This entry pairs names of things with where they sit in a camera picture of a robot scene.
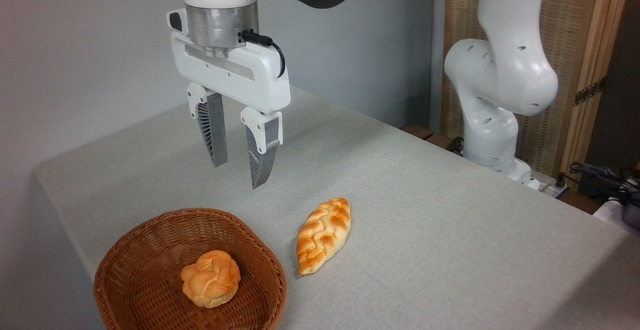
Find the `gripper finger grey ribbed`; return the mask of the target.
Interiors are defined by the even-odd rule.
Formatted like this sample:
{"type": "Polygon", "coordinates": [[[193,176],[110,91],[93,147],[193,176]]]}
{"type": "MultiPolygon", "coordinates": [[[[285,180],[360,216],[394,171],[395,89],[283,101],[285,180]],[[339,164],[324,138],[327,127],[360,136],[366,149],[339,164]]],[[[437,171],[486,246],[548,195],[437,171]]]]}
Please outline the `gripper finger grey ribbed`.
{"type": "Polygon", "coordinates": [[[252,189],[256,189],[269,179],[277,148],[283,143],[282,113],[265,115],[245,107],[240,116],[246,130],[252,189]]]}
{"type": "Polygon", "coordinates": [[[187,87],[190,115],[198,123],[206,150],[215,168],[228,162],[223,97],[194,82],[187,87]]]}

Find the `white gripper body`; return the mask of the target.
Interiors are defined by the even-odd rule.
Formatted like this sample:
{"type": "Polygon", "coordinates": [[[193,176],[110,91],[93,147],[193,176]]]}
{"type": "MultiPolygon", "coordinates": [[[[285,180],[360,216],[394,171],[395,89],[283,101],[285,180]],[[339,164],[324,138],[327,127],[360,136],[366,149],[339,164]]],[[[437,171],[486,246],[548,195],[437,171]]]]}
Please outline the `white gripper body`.
{"type": "Polygon", "coordinates": [[[227,58],[215,58],[190,40],[185,9],[169,11],[166,22],[174,63],[185,79],[264,114],[290,104],[289,75],[277,50],[248,43],[230,50],[227,58]]]}

